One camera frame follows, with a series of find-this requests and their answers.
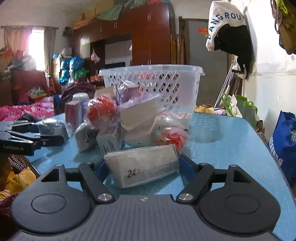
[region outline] gray door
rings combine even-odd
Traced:
[[[208,52],[205,43],[208,21],[186,21],[189,25],[190,65],[201,66],[205,76],[200,77],[197,105],[214,106],[225,81],[227,69],[227,53],[221,50]]]

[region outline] window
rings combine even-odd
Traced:
[[[29,54],[32,55],[36,61],[36,69],[44,71],[44,30],[32,30],[29,39]]]

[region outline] red sticker on door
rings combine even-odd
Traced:
[[[208,34],[208,33],[209,33],[209,31],[208,31],[206,28],[199,28],[199,29],[198,29],[198,32],[199,32],[200,34]]]

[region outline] bed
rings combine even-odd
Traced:
[[[45,97],[31,105],[14,105],[0,107],[0,121],[15,121],[24,114],[30,114],[37,119],[47,119],[54,116],[53,97]]]

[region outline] blue tote bag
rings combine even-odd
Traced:
[[[296,129],[295,115],[281,111],[274,133],[269,140],[269,149],[291,187],[296,182],[296,142],[291,141],[292,126]]]

